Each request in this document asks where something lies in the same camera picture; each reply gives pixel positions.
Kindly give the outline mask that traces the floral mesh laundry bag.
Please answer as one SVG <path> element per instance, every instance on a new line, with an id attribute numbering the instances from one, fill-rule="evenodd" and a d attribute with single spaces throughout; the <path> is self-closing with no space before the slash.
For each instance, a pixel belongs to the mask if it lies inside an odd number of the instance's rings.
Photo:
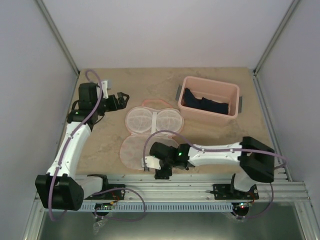
<path id="1" fill-rule="evenodd" d="M 123 141 L 119 156 L 121 162 L 129 169 L 142 171 L 143 150 L 148 155 L 154 142 L 177 147 L 178 143 L 169 132 L 161 132 L 153 136 L 147 144 L 147 138 L 162 130 L 175 133 L 182 131 L 184 118 L 179 110 L 162 99 L 146 99 L 140 106 L 129 110 L 125 117 L 125 126 L 130 135 Z"/>

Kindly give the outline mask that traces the dark navy bra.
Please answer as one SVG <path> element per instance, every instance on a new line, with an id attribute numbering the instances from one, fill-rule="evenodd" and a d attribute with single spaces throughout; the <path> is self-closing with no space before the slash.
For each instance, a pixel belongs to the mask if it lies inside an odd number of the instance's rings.
<path id="1" fill-rule="evenodd" d="M 202 97 L 201 99 L 196 98 L 189 88 L 184 90 L 184 106 L 203 110 L 207 112 L 213 112 L 223 115 L 229 114 L 229 104 L 228 103 L 220 103 L 207 98 Z"/>

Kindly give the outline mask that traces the pink plastic bin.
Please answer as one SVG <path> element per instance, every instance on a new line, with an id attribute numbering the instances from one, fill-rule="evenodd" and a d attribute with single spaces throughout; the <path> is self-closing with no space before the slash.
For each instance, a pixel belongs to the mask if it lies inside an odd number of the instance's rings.
<path id="1" fill-rule="evenodd" d="M 194 76 L 185 77 L 178 99 L 184 119 L 219 126 L 238 117 L 239 103 L 238 85 Z"/>

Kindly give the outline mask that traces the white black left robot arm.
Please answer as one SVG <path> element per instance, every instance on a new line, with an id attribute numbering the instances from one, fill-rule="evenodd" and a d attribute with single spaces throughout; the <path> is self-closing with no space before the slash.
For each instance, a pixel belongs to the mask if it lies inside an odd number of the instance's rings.
<path id="1" fill-rule="evenodd" d="M 76 170 L 82 149 L 91 135 L 98 118 L 107 112 L 127 107 L 130 96 L 123 92 L 108 94 L 108 82 L 82 83 L 78 100 L 74 101 L 67 116 L 66 133 L 58 153 L 46 174 L 38 175 L 35 187 L 44 208 L 48 210 L 77 211 L 85 199 L 99 200 L 110 193 L 106 175 L 89 174 L 76 181 Z"/>

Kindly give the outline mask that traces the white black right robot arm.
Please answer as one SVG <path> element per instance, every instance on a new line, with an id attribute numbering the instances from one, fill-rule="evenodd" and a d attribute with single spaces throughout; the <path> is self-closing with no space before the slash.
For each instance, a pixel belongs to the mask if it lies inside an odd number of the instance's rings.
<path id="1" fill-rule="evenodd" d="M 156 179 L 168 179 L 173 168 L 189 170 L 199 166 L 227 165 L 239 167 L 231 180 L 229 193 L 242 199 L 256 183 L 274 181 L 275 151 L 253 137 L 227 145 L 203 146 L 183 143 L 178 147 L 154 142 L 141 163 L 155 170 Z"/>

